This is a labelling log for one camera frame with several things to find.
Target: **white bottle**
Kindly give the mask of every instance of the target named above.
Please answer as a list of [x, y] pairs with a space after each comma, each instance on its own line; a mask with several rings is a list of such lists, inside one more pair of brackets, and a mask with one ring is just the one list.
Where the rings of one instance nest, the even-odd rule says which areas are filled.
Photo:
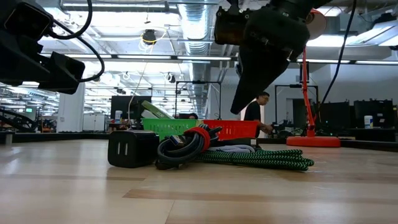
[[115, 112], [114, 112], [114, 122], [115, 122], [116, 124], [119, 124], [119, 123], [120, 123], [120, 119], [121, 119], [121, 117], [122, 117], [122, 114], [123, 114], [123, 111], [115, 111]]
[[366, 115], [364, 117], [364, 123], [365, 123], [365, 128], [373, 128], [373, 116], [371, 115]]

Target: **black monitor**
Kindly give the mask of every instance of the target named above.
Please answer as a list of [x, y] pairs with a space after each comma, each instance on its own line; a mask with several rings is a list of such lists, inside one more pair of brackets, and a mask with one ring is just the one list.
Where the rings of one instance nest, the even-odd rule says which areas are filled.
[[[111, 101], [111, 119], [114, 119], [115, 111], [122, 111], [122, 119], [128, 119], [129, 102], [132, 96], [112, 96]], [[144, 111], [141, 105], [143, 101], [152, 102], [151, 96], [135, 96], [130, 104], [130, 119], [140, 119]]]
[[324, 103], [320, 107], [320, 125], [334, 130], [351, 127], [349, 102]]
[[373, 117], [373, 126], [379, 128], [394, 127], [394, 107], [392, 100], [355, 101], [355, 118], [359, 128], [364, 128], [364, 117]]

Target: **green basket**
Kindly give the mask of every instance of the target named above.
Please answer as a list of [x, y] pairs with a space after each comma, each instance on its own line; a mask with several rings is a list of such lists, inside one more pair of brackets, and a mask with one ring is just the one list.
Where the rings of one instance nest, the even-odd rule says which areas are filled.
[[197, 122], [199, 120], [194, 119], [142, 119], [144, 129], [156, 132], [160, 140], [173, 134], [182, 134], [184, 131], [195, 127]]

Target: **silver duct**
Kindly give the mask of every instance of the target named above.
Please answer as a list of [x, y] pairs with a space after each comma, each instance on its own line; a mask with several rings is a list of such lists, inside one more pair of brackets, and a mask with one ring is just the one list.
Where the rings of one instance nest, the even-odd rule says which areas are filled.
[[[202, 40], [209, 37], [209, 5], [181, 4], [178, 5], [182, 17], [182, 31], [184, 39]], [[186, 42], [185, 49], [189, 55], [208, 55], [209, 44], [200, 42]], [[207, 81], [210, 76], [210, 65], [204, 63], [190, 64], [191, 80]], [[193, 87], [197, 110], [204, 108], [202, 85]]]

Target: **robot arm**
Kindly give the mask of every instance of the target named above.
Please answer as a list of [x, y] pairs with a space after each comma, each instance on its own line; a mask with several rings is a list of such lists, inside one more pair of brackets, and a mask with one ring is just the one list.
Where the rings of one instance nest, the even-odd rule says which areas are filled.
[[307, 16], [331, 0], [271, 0], [266, 6], [240, 11], [238, 0], [216, 13], [215, 42], [239, 46], [241, 79], [231, 112], [238, 114], [303, 52], [310, 33]]

